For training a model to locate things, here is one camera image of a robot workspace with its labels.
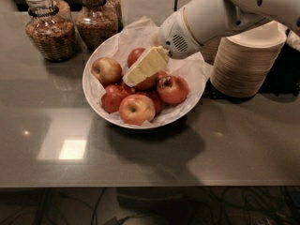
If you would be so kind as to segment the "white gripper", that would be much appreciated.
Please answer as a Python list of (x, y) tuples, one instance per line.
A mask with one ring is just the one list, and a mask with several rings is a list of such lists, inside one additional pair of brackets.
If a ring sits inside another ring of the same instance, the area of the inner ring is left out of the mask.
[(157, 41), (161, 46), (146, 49), (123, 76), (123, 82), (129, 87), (145, 81), (164, 69), (170, 57), (185, 59), (201, 48), (189, 31), (184, 9), (174, 12), (159, 27)]

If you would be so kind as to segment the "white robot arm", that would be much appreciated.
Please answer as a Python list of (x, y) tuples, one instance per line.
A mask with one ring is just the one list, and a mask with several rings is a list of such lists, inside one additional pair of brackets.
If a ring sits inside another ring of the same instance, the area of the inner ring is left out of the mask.
[(159, 27), (155, 42), (134, 64), (157, 62), (160, 70), (172, 59), (185, 59), (215, 38), (246, 32), (276, 21), (300, 35), (300, 0), (191, 0)]

